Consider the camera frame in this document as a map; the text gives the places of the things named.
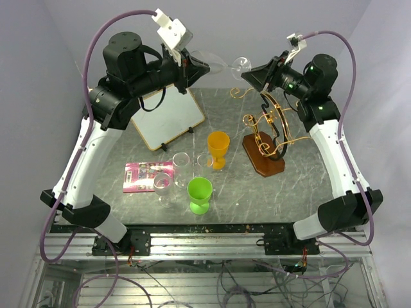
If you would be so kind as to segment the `clear tall wine glass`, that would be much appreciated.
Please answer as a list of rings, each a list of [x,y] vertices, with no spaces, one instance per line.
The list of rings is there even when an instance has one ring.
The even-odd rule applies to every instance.
[[[207,51],[192,51],[191,56],[208,64],[211,69],[211,74],[217,74],[228,70],[236,80],[242,80],[243,78],[241,75],[252,69],[250,60],[244,56],[238,57],[232,62],[232,64],[226,63],[216,54]]]

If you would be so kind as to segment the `clear small wine glass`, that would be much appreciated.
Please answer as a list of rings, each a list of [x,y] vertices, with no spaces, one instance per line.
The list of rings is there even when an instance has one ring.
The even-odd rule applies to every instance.
[[[197,176],[209,178],[213,170],[214,160],[208,153],[201,153],[197,157]]]

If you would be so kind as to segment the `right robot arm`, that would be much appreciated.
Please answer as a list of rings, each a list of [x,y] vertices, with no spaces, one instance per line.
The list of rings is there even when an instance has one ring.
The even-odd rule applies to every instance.
[[[287,57],[288,52],[284,52],[241,77],[259,92],[279,88],[298,99],[299,119],[319,149],[329,175],[333,199],[310,217],[296,221],[294,232],[283,238],[284,249],[295,254],[306,246],[306,239],[372,225],[383,195],[379,189],[371,189],[356,165],[345,139],[342,115],[329,95],[338,76],[337,61],[317,54],[300,73]]]

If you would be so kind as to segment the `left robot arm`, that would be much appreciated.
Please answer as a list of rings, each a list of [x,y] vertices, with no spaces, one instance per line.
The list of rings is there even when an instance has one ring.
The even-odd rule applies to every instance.
[[[125,31],[113,35],[103,49],[106,75],[88,94],[92,114],[83,110],[76,149],[62,177],[52,189],[42,191],[40,200],[56,206],[73,225],[92,228],[105,236],[108,247],[117,255],[129,251],[128,229],[111,213],[111,207],[93,194],[97,177],[113,145],[127,128],[132,116],[141,109],[143,97],[174,85],[181,94],[209,66],[186,49],[192,39],[187,31],[162,34],[162,53],[144,45],[141,37]]]

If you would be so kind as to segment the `gold wine glass rack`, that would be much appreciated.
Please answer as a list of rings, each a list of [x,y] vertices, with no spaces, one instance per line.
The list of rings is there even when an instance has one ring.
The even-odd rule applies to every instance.
[[[242,118],[243,124],[251,130],[244,136],[242,146],[255,172],[267,178],[285,170],[284,156],[289,146],[311,137],[292,135],[286,112],[296,112],[296,108],[283,108],[267,91],[259,95],[263,100],[261,112],[257,116],[246,114]]]

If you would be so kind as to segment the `clear middle wine glass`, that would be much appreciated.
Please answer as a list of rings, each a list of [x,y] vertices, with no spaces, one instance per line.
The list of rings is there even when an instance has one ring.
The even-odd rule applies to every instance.
[[[174,182],[181,189],[185,189],[188,182],[189,168],[191,167],[190,157],[186,152],[174,154],[172,158]]]

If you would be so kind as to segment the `clear front wine glass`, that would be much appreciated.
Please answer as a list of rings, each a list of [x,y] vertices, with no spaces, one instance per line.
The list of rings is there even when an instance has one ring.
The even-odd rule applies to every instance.
[[[154,192],[158,196],[158,201],[164,208],[171,208],[176,202],[176,195],[173,188],[173,180],[166,173],[156,174],[153,182]]]

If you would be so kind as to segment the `yellow framed whiteboard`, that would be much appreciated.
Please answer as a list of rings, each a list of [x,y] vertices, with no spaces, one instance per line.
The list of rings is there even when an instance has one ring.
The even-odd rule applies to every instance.
[[[162,104],[156,107],[161,96],[162,92],[157,91],[145,97],[144,106],[151,112],[139,110],[131,120],[151,151],[160,149],[205,120],[190,90],[181,94],[176,87],[169,86]]]

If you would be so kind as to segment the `orange plastic goblet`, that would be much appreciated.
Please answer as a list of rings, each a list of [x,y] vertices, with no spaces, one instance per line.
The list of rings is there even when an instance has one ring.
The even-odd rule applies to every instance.
[[[214,162],[213,168],[222,169],[225,165],[225,154],[230,144],[229,136],[223,131],[215,131],[209,134],[207,138],[207,147]]]

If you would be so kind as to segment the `green plastic goblet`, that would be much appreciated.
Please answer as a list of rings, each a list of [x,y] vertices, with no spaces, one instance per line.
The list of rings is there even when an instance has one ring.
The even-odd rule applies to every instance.
[[[209,200],[213,193],[212,183],[204,177],[195,177],[188,183],[187,192],[192,213],[205,214],[209,210]]]

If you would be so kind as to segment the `pink booklet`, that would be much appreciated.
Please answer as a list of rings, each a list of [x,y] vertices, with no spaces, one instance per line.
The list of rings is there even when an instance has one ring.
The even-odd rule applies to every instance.
[[[126,163],[123,192],[154,192],[154,178],[158,173],[162,172],[165,172],[173,178],[173,164],[171,161]]]

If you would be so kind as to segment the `aluminium mounting rail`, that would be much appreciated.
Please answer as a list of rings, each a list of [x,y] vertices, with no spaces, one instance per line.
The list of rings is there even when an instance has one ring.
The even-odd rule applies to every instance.
[[[90,230],[73,225],[54,225],[46,234],[44,251],[49,259],[100,259],[117,255],[125,260],[166,259],[267,259],[275,255],[300,258],[304,253],[323,257],[366,257],[368,246],[360,246],[333,234],[299,241],[292,235],[292,224],[233,225],[130,225],[125,244],[109,244]]]

